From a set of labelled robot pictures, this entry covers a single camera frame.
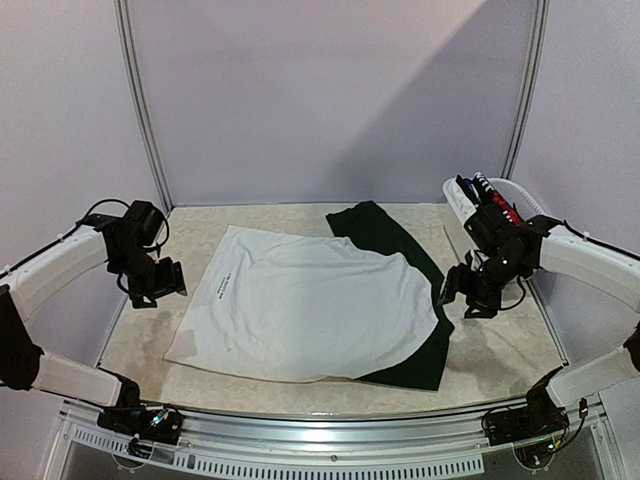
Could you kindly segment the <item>white and green t-shirt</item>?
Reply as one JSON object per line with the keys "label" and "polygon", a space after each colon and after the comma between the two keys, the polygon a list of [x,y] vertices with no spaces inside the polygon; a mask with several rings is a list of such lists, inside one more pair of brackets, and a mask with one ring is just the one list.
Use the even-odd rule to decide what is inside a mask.
{"label": "white and green t-shirt", "polygon": [[437,391],[454,330],[436,303],[441,270],[372,201],[326,221],[327,237],[228,227],[166,359],[269,382]]}

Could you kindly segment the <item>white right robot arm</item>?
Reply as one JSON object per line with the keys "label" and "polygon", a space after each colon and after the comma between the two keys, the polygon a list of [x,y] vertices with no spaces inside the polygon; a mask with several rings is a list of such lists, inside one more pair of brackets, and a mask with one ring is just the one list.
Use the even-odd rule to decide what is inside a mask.
{"label": "white right robot arm", "polygon": [[517,415],[517,427],[537,436],[552,424],[556,407],[639,375],[639,330],[622,331],[639,316],[639,258],[547,216],[514,223],[481,213],[464,224],[475,248],[452,267],[439,301],[466,301],[468,318],[493,318],[502,292],[515,280],[540,272],[541,296],[567,348],[570,366],[534,387],[536,398]]}

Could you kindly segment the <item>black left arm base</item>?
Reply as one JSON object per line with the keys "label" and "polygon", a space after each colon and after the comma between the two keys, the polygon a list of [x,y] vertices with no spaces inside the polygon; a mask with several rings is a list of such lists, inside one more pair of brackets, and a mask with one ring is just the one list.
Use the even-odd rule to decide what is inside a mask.
{"label": "black left arm base", "polygon": [[151,404],[140,399],[139,385],[122,375],[116,404],[103,407],[97,425],[103,429],[141,440],[177,445],[185,416],[171,404]]}

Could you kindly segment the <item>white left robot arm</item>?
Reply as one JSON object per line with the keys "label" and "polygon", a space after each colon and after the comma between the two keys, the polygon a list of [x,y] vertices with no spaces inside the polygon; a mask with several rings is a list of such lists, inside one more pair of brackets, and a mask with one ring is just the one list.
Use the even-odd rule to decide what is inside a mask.
{"label": "white left robot arm", "polygon": [[128,434],[148,426],[148,412],[136,402],[135,382],[45,351],[31,339],[25,323],[54,294],[100,266],[115,275],[135,309],[154,308],[167,295],[186,295],[180,263],[160,257],[154,243],[163,222],[162,215],[148,212],[91,214],[71,234],[2,272],[2,386],[110,408],[111,419]]}

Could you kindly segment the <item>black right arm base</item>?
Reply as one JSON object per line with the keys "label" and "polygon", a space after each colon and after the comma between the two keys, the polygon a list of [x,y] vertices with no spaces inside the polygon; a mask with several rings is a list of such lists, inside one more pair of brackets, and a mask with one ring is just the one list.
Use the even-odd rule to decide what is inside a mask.
{"label": "black right arm base", "polygon": [[561,370],[562,367],[558,367],[538,380],[526,393],[523,407],[495,407],[484,414],[481,428],[491,446],[549,435],[562,429],[563,434],[551,451],[562,448],[570,427],[569,417],[566,409],[557,406],[546,390]]}

